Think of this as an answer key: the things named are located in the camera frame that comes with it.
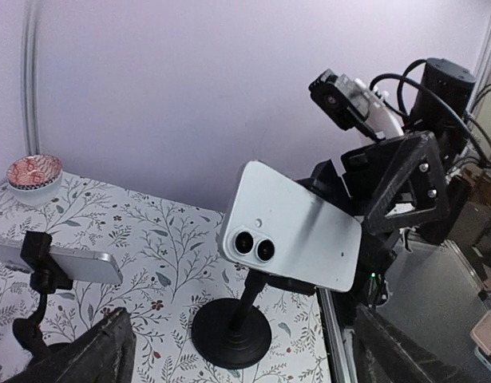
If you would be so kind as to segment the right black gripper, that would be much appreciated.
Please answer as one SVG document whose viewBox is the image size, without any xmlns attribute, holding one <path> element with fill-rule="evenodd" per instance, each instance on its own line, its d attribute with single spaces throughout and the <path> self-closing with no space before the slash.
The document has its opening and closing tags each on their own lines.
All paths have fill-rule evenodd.
<svg viewBox="0 0 491 383">
<path fill-rule="evenodd" d="M 386 272 L 397 258 L 394 246 L 403 227 L 444 219 L 449 214 L 445 171 L 435 135 L 422 131 L 342 155 L 338 176 L 331 160 L 297 183 L 352 216 L 362 216 L 354 279 L 354 300 L 380 303 Z"/>
</svg>

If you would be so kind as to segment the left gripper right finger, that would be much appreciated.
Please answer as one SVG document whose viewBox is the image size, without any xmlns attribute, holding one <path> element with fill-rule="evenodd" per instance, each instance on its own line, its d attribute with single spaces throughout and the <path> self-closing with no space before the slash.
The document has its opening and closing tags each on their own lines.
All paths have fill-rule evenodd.
<svg viewBox="0 0 491 383">
<path fill-rule="evenodd" d="M 456 345 L 435 330 L 397 327 L 378 311 L 355 308 L 353 356 L 359 382 L 482 382 Z"/>
</svg>

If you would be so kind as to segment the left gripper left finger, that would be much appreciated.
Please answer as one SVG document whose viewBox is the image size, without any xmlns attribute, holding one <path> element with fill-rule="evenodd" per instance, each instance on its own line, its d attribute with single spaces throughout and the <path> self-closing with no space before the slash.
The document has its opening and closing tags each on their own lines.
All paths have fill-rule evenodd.
<svg viewBox="0 0 491 383">
<path fill-rule="evenodd" d="M 8 382 L 130 382 L 136 335 L 127 310 L 118 307 L 71 343 L 47 345 L 30 318 L 13 323 L 18 343 L 33 358 Z"/>
</svg>

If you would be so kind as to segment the white phone dual camera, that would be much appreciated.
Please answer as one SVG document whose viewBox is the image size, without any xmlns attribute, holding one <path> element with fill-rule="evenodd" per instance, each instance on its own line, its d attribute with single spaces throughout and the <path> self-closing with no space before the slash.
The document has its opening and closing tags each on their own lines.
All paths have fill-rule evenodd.
<svg viewBox="0 0 491 383">
<path fill-rule="evenodd" d="M 217 243 L 230 262 L 347 292 L 361 238 L 354 216 L 252 160 L 240 169 Z"/>
</svg>

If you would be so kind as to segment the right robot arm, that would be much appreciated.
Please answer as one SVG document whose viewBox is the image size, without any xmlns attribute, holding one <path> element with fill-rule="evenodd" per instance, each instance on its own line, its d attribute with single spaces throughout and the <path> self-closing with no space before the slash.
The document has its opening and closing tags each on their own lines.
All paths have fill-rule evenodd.
<svg viewBox="0 0 491 383">
<path fill-rule="evenodd" d="M 402 230 L 412 227 L 426 242 L 443 243 L 472 192 L 453 170 L 465 147 L 477 144 L 467 126 L 475 77 L 442 58 L 414 65 L 423 67 L 419 81 L 408 72 L 392 75 L 399 87 L 417 90 L 411 109 L 391 105 L 377 81 L 364 85 L 331 70 L 309 85 L 311 99 L 340 129 L 368 139 L 342 155 L 343 174 L 326 160 L 302 180 L 309 191 L 363 219 L 353 286 L 338 296 L 344 306 L 377 306 Z"/>
</svg>

